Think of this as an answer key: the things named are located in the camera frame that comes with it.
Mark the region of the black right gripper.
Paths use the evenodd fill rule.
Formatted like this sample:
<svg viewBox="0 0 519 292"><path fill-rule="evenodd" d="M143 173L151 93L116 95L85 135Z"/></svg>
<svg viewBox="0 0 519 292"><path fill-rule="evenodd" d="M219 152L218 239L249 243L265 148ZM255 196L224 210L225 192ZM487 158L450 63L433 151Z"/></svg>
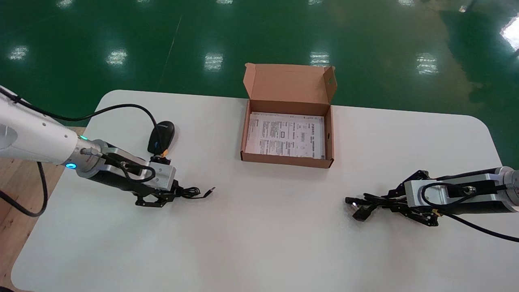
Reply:
<svg viewBox="0 0 519 292"><path fill-rule="evenodd" d="M405 198L406 192L404 183L412 180L430 180L429 172L418 170L406 178L395 189L389 190L387 198ZM461 187L441 187L441 191L446 191L446 196L441 198L441 210L446 210L450 214L503 214L518 211L518 188L506 190L499 182L494 180L484 180L477 182L460 183L461 187L475 187L477 196L466 201L456 203L469 194L465 193ZM439 216L431 208L409 207L406 204L391 204L387 206L393 213L423 224L427 227L437 227Z"/></svg>

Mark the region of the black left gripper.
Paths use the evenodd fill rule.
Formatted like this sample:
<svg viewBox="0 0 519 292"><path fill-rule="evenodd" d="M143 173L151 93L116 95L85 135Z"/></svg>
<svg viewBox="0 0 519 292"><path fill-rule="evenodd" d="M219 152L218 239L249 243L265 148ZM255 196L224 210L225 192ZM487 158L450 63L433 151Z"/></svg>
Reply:
<svg viewBox="0 0 519 292"><path fill-rule="evenodd" d="M150 193L145 195L145 185L130 181L128 178L119 176L110 171L99 170L96 174L87 179L135 194L137 198L135 202L136 206L161 208L164 207L165 204L173 202L175 198L182 196L182 191L180 190L177 180L172 182L170 193ZM156 198L156 200L153 202L145 201L145 198L148 196L152 196Z"/></svg>

